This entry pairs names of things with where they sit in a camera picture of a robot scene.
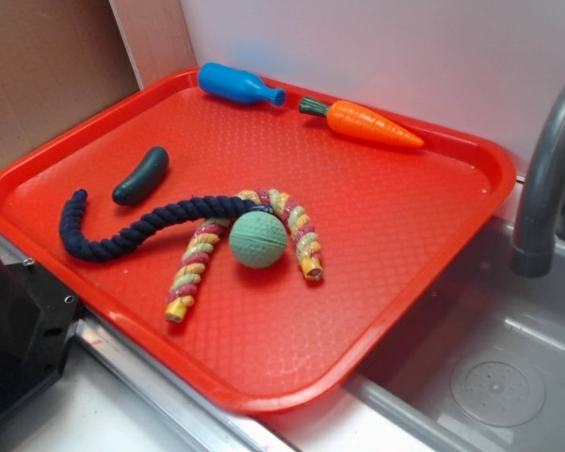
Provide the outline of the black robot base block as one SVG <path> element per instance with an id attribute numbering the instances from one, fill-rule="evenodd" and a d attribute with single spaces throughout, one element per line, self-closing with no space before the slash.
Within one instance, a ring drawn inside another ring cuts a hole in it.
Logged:
<path id="1" fill-rule="evenodd" d="M 0 423 L 61 378 L 80 309 L 44 266 L 0 258 Z"/>

